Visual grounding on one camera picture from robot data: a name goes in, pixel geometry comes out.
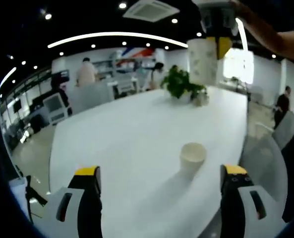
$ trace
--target floor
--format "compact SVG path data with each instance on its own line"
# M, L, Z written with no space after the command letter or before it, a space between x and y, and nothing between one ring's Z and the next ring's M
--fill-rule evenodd
M255 123L261 122L268 127L273 127L272 114L269 108L249 103L248 106L248 132L244 151L249 151L267 130L258 128ZM31 186L43 198L47 199L49 190L49 162L51 146L53 142L55 126L48 126L31 136L24 144L19 144L13 151L12 158L14 163L20 168L24 176L31 175ZM32 217L42 217L43 207L35 200L30 200ZM211 224L202 233L200 238L219 237L220 213L218 212Z

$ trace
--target ceiling light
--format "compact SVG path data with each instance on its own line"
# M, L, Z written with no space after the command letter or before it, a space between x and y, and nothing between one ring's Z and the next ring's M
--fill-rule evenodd
M0 83L0 88L1 88L1 86L6 82L6 80L16 71L16 67L14 67L12 70L10 70L9 72L8 72L8 74L6 74L6 76L3 78L3 80L1 81L1 83Z
M52 18L52 15L48 13L48 14L46 14L45 18L46 18L46 20L50 20Z
M134 33L134 32L98 32L98 33L90 33L90 34L85 34L85 35L79 35L79 36L73 36L70 38L66 38L64 40L60 40L57 42L54 42L52 44L48 45L48 48L53 48L55 46L71 42L71 41L76 41L80 39L86 39L86 38L91 38L91 37L100 37L100 36L134 36L134 37L141 37L141 38L148 38L152 40L158 40L158 41L164 41L170 44L174 44L177 46L181 46L184 48L187 48L187 44L175 41L169 38L161 37L161 36L154 36L154 35L149 35L149 34L143 34L143 33Z
M239 34L240 34L241 43L242 43L242 48L243 48L244 51L248 51L248 43L247 43L244 24L238 18L236 18L236 22L237 22L237 25L238 25L238 30L239 30Z
M126 7L127 7L127 4L124 3L124 2L122 2L122 3L119 4L119 8L120 9L125 9Z

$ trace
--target office desk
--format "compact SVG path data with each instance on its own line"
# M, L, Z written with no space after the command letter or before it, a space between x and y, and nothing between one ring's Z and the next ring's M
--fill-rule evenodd
M207 106L178 105L163 90L100 105L56 127L51 192L76 169L101 167L104 238L196 238L220 207L220 165L238 164L247 97L209 87ZM193 179L180 171L181 147L207 158Z

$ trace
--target ceiling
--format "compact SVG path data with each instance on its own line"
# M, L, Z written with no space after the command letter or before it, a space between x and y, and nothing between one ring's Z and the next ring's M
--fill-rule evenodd
M127 41L127 46L132 47L144 47L146 42L156 48L164 48L168 44L137 37L109 36L88 38L51 49L47 48L50 43L72 36L123 31L152 34L186 43L187 40L196 38L197 32L203 32L200 25L201 15L191 0L162 1L178 8L180 13L156 23L123 18L125 10L118 7L121 0L7 2L7 7L0 6L0 82L13 67L17 67L17 71L11 76L11 79L16 79L18 83L35 72L33 66L37 65L40 69L51 65L51 61L59 57L59 52L64 52L65 56L72 55L92 50L92 44L96 45L96 49L121 47L122 41ZM251 8L256 9L258 14L272 24L276 30L290 30L280 13L271 10L269 1L263 0L262 8L256 3ZM128 9L137 1L124 0L124 2L127 3ZM50 20L45 19L43 10L52 15ZM172 24L172 18L176 18L178 23ZM271 52L261 47L247 31L246 34L249 50L271 58ZM235 37L235 40L240 41L239 35ZM234 46L241 48L240 42L235 43ZM181 49L181 47L170 45L170 50L174 49ZM24 66L21 65L23 60L26 61ZM8 80L1 90L6 92L13 87L11 80Z

